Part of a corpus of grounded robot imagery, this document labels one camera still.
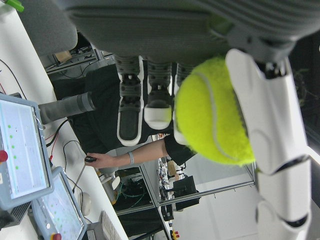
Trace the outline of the gray and white robot hand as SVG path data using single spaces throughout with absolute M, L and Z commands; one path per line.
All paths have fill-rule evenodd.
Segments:
M 320 28 L 317 0 L 58 0 L 97 48 L 116 57 L 121 81 L 141 90 L 119 109 L 117 136 L 136 144 L 142 122 L 173 123 L 176 140 L 207 159 L 257 163 L 261 240 L 304 240 L 311 161 L 289 54 Z

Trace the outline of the person's bare hand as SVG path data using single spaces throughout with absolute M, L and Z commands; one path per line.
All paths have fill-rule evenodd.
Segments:
M 115 172 L 119 169 L 116 157 L 105 153 L 87 153 L 84 163 L 86 166 L 102 170 L 104 173 Z

